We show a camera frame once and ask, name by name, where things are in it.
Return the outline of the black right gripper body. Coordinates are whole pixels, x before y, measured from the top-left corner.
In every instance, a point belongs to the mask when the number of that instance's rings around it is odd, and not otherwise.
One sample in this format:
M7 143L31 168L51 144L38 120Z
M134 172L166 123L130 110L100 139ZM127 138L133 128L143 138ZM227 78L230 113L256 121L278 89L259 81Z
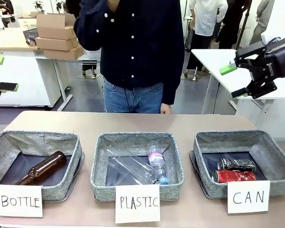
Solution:
M266 57L272 78L285 77L285 38L275 38L267 45Z

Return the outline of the person's right hand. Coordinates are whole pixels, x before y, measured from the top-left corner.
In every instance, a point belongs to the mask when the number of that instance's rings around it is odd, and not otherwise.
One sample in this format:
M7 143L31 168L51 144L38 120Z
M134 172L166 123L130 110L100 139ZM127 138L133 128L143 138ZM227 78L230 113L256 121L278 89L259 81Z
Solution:
M108 4L109 9L112 12L116 12L119 2L120 2L119 0L108 0L107 4Z

